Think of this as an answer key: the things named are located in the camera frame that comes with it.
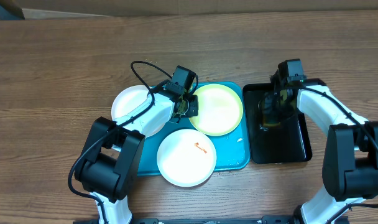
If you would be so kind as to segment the green yellow sponge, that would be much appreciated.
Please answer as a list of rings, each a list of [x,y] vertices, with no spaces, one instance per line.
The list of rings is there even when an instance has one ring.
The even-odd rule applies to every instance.
[[[262,119],[262,128],[263,129],[270,129],[270,128],[278,128],[282,125],[280,121],[277,120],[270,120],[270,119]]]

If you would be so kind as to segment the lime green plate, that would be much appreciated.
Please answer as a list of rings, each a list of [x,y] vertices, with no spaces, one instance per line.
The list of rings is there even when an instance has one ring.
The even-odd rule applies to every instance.
[[[189,118],[192,126],[209,136],[222,136],[239,126],[243,105],[239,95],[222,84],[207,84],[195,91],[198,115]]]

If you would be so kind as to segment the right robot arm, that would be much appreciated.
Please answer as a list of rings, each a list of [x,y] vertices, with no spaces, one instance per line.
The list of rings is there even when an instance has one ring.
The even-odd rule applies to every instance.
[[[272,91],[259,103],[267,124],[301,112],[327,137],[323,186],[299,206],[294,221],[334,223],[354,207],[378,208],[378,203],[366,202],[378,196],[378,121],[353,113],[319,79],[300,76],[270,82]]]

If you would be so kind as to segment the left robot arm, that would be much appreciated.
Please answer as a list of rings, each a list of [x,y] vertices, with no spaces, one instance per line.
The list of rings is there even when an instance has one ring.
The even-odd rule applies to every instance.
[[[197,114],[195,86],[164,80],[147,88],[147,98],[115,120],[94,121],[68,174],[70,191],[93,199],[94,223],[132,223],[127,195],[137,176],[146,137],[173,118]]]

